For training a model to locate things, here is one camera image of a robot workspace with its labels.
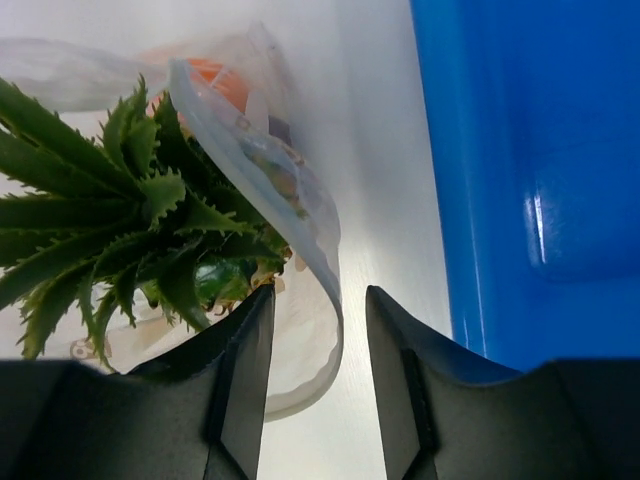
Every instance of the spiky green leaf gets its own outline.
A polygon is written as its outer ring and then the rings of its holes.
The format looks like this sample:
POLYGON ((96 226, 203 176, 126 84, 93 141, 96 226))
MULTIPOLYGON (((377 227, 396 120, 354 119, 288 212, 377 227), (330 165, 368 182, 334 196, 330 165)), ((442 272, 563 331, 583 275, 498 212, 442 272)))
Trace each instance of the spiky green leaf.
POLYGON ((20 316, 23 319, 23 324, 26 323, 26 318, 31 314, 31 312, 33 312, 40 304, 40 300, 42 299, 44 292, 47 291, 47 288, 53 280, 55 280, 55 278, 42 282, 40 285, 21 297, 22 305, 20 306, 20 316))
POLYGON ((113 316, 113 312, 116 311, 118 301, 114 289, 109 290, 98 306, 98 310, 94 315, 93 328, 90 330, 90 337, 95 349, 95 354, 102 361, 103 364, 110 367, 109 360, 105 355, 105 340, 107 336, 107 326, 109 320, 113 316))
POLYGON ((260 230, 258 238, 260 239, 260 241, 264 242, 265 245, 268 245, 271 250, 278 253, 279 255, 284 255, 289 247, 289 243, 271 225, 264 226, 260 230))
POLYGON ((185 220, 178 233, 194 230, 253 233, 253 228, 244 222, 232 219, 233 213, 220 213, 215 206, 209 206, 195 194, 188 192, 184 207, 185 220))
POLYGON ((96 254, 116 235, 126 231, 131 223, 131 219, 127 219, 125 222, 55 243, 5 272, 0 278, 0 310, 41 282, 60 275, 74 264, 96 254))
POLYGON ((0 172, 62 197, 106 197, 114 192, 55 155, 0 131, 0 172))
POLYGON ((144 117, 134 122, 125 139, 123 153, 138 177, 148 175, 151 161, 155 158, 156 132, 158 126, 153 119, 144 117))
POLYGON ((218 258, 265 258, 282 260, 282 256, 274 252, 264 242, 251 235, 232 234, 218 249, 211 250, 209 255, 218 258))
POLYGON ((186 252, 199 248, 202 238, 194 238, 180 247, 167 248, 149 255, 140 264, 139 282, 149 282, 162 276, 164 272, 186 252))
POLYGON ((107 157, 118 170, 126 174, 135 175, 135 173, 130 172, 122 154, 122 144, 128 134, 127 126, 130 123, 129 119, 132 114, 133 105, 131 102, 120 99, 102 130, 102 146, 107 157))
POLYGON ((160 292, 158 291, 156 282, 145 282, 144 284, 140 285, 140 290, 142 290, 142 293, 144 293, 144 296, 147 299, 147 303, 149 304, 149 308, 158 308, 158 305, 160 305, 160 292))
POLYGON ((117 222, 135 211, 119 199, 66 199, 48 195, 0 199, 0 229, 81 230, 117 222))
POLYGON ((78 285, 78 305, 82 314, 82 323, 87 325, 87 330, 91 332, 93 329, 93 304, 91 302, 91 293, 93 292, 93 268, 80 281, 78 285))
POLYGON ((22 338, 25 358, 34 359, 44 351, 47 339, 73 303, 78 284, 89 268, 89 264, 84 264, 63 273, 42 292, 38 304, 26 318, 27 331, 22 338))
POLYGON ((191 151, 196 155, 198 160, 202 162, 205 168, 209 171, 210 177, 215 180, 215 185, 224 185, 227 187, 233 187, 234 186, 233 183, 231 183, 231 181, 226 177, 226 175, 222 173, 222 170, 220 170, 220 167, 218 167, 218 165, 216 165, 213 162, 209 154, 205 152, 204 148, 202 148, 202 145, 198 143, 195 137, 187 136, 185 138, 187 140, 187 145, 189 145, 189 148, 191 149, 191 151))
POLYGON ((147 90, 144 79, 141 77, 140 85, 133 95, 126 100, 121 99, 118 102, 118 106, 109 115, 102 134, 102 144, 111 162, 122 172, 133 175, 136 178, 146 174, 147 169, 139 169, 136 161, 139 159, 130 158, 127 155, 127 150, 131 148, 129 143, 132 143, 135 148, 141 149, 143 147, 141 142, 148 140, 148 145, 146 146, 150 147, 151 151, 153 151, 155 144, 155 131, 151 138, 138 132, 131 140, 135 122, 142 122, 143 117, 147 118, 152 127, 155 128, 155 122, 144 115, 146 103, 147 90))
POLYGON ((0 120, 60 160, 89 175, 109 190, 139 197, 132 179, 116 170, 103 153, 58 116, 18 88, 0 79, 0 120))
POLYGON ((115 239, 98 256, 94 278, 109 279, 132 263, 139 263, 150 250, 158 248, 158 241, 159 236, 153 231, 133 232, 115 239))
POLYGON ((153 118, 160 127, 156 137, 160 148, 156 156, 162 165, 179 170, 187 183, 200 194, 221 180, 211 159, 198 156, 187 143, 168 95, 156 107, 153 118))
POLYGON ((139 186, 146 197, 144 214, 152 226, 158 226, 161 218, 176 210, 187 194, 182 177, 172 171, 142 179, 139 186))
POLYGON ((132 263, 118 274, 113 284, 116 300, 122 311, 129 317, 132 326, 136 324, 136 317, 133 315, 133 293, 136 289, 137 275, 138 263, 132 263))
POLYGON ((167 319, 167 323, 173 327, 176 323, 176 319, 173 316, 174 312, 171 309, 169 302, 167 302, 167 300, 162 296, 160 296, 160 308, 162 308, 162 314, 164 315, 164 318, 167 319))
POLYGON ((20 141, 22 141, 24 143, 27 143, 28 145, 31 145, 32 147, 38 148, 38 145, 34 141, 32 141, 30 138, 25 137, 24 135, 20 135, 20 132, 15 131, 11 127, 11 125, 9 125, 2 118, 0 118, 0 130, 9 132, 11 135, 13 135, 18 140, 20 140, 20 141))
POLYGON ((68 233, 62 232, 0 231, 0 267, 13 267, 20 260, 38 253, 38 250, 50 247, 54 240, 68 237, 68 233))
POLYGON ((249 225, 266 223, 266 220, 235 187, 219 185, 212 187, 206 194, 207 203, 215 204, 223 212, 235 213, 234 219, 249 225))
POLYGON ((197 249, 188 250, 176 258, 158 279, 160 294, 189 326, 197 331, 209 326, 196 295, 194 281, 197 249))

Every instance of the blue container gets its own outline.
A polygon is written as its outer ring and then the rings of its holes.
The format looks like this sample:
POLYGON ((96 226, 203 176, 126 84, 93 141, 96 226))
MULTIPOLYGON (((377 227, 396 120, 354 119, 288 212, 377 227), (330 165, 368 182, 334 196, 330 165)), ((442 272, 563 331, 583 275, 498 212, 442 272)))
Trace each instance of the blue container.
POLYGON ((640 356, 640 2, 412 5, 454 338, 640 356))

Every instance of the white surface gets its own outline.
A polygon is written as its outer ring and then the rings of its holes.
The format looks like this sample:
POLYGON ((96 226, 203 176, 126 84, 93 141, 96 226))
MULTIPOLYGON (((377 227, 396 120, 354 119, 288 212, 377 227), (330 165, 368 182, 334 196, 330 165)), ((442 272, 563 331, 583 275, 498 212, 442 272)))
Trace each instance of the white surface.
POLYGON ((0 35, 134 53, 261 19, 306 108, 302 150, 341 216, 346 345, 317 404, 265 425, 260 480, 385 478, 364 320, 368 284, 450 334, 442 241, 408 0, 0 0, 0 35))

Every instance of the plastic bag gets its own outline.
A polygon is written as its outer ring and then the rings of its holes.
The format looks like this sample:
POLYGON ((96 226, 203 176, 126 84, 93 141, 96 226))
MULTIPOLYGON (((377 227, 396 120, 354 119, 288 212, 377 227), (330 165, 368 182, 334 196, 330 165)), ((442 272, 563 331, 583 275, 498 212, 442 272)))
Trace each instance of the plastic bag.
MULTIPOLYGON (((131 94, 140 75, 150 100, 168 89, 185 127, 294 251, 276 284, 266 406, 268 419, 294 413, 326 391, 342 356, 340 227, 333 200, 290 144, 291 80, 264 27, 162 47, 137 59, 58 41, 0 40, 0 76, 47 108, 66 112, 62 118, 87 136, 99 132, 106 110, 131 94), (243 82, 241 94, 225 91, 230 81, 243 82)), ((110 361, 123 372, 193 334, 184 325, 168 326, 142 295, 135 308, 138 328, 114 316, 107 335, 110 361)), ((52 337, 46 357, 72 356, 97 366, 74 313, 52 337)))

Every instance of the aloe plant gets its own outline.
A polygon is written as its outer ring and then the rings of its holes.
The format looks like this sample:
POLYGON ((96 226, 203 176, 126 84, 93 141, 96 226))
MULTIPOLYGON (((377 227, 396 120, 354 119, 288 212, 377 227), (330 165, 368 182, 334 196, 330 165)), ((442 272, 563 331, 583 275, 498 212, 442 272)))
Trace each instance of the aloe plant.
POLYGON ((96 353, 134 291, 196 330, 282 273, 291 252, 144 80, 87 139, 0 79, 0 172, 29 187, 0 199, 0 309, 22 302, 23 355, 42 354, 77 301, 96 353), (97 309, 91 294, 106 285, 97 309))

